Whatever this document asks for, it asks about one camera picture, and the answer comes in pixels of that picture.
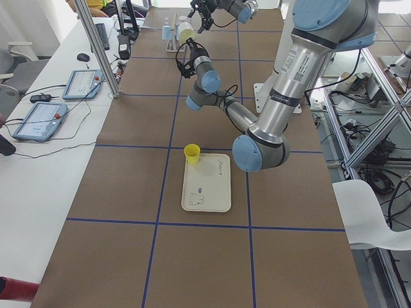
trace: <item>white chair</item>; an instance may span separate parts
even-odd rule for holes
[[[348,180],[333,184],[351,249],[411,250],[411,230],[392,231],[367,182]]]

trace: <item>white tray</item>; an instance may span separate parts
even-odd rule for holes
[[[195,165],[186,161],[181,206],[197,212],[227,212],[231,208],[228,155],[200,154]]]

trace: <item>charger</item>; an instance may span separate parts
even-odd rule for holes
[[[131,55],[130,37],[128,35],[118,35],[118,55],[122,60],[128,60]]]

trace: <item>person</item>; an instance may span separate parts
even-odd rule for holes
[[[76,13],[76,6],[74,5],[74,0],[66,0],[68,5],[71,7],[74,13]],[[112,17],[117,14],[116,4],[113,0],[86,0],[87,5],[90,9],[91,16],[93,17]],[[133,4],[134,13],[136,17],[146,17],[148,9]]]

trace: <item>monitor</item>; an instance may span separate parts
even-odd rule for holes
[[[123,18],[123,9],[121,8],[122,0],[113,0],[116,5],[116,11],[118,16],[118,23],[120,25],[120,34],[124,35],[124,18]]]
[[[130,17],[130,21],[132,24],[132,29],[125,28],[125,19],[123,14],[123,0],[113,0],[116,4],[117,16],[118,21],[120,24],[120,32],[122,35],[128,35],[130,40],[136,40],[139,36],[140,30],[139,26],[137,25],[136,15],[134,13],[134,8],[131,0],[125,1],[124,10],[126,11],[127,15]]]

